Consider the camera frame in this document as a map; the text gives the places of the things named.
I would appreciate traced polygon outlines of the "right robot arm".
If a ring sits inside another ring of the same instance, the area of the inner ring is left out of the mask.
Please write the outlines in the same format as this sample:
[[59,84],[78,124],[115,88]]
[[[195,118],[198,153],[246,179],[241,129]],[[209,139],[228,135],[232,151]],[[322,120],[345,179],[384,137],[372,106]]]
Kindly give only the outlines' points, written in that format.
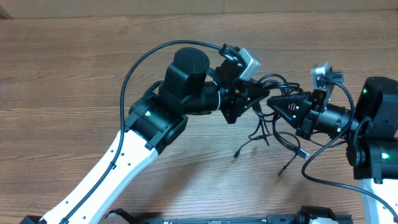
[[358,186],[312,177],[306,173],[309,162],[303,165],[302,175],[312,182],[359,192],[366,223],[397,223],[397,81],[367,78],[357,102],[337,76],[320,78],[315,84],[311,93],[273,96],[267,105],[301,138],[329,135],[331,141],[309,161],[343,138]]

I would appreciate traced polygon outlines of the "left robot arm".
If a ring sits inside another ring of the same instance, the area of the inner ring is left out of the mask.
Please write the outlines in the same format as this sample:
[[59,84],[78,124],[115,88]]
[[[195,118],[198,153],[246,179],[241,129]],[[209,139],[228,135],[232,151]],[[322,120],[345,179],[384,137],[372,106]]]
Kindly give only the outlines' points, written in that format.
[[246,49],[219,48],[223,63],[185,47],[174,54],[162,81],[155,82],[128,112],[109,149],[77,187],[43,216],[24,223],[98,223],[130,181],[185,130],[190,115],[222,112],[229,124],[268,95],[253,76],[260,61]]

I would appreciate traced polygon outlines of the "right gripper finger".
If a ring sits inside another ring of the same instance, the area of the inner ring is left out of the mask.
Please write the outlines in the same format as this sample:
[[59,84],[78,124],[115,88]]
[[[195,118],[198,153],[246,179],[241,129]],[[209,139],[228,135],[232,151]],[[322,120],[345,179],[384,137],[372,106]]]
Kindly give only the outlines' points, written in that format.
[[289,105],[275,105],[269,107],[273,109],[277,115],[286,120],[286,122],[288,122],[291,127],[297,129],[300,119],[300,106],[301,105],[295,105],[294,103],[291,103]]
[[267,100],[268,106],[275,106],[275,105],[289,105],[294,103],[295,105],[301,105],[308,100],[310,96],[310,92],[304,93],[297,93],[289,96],[273,96]]

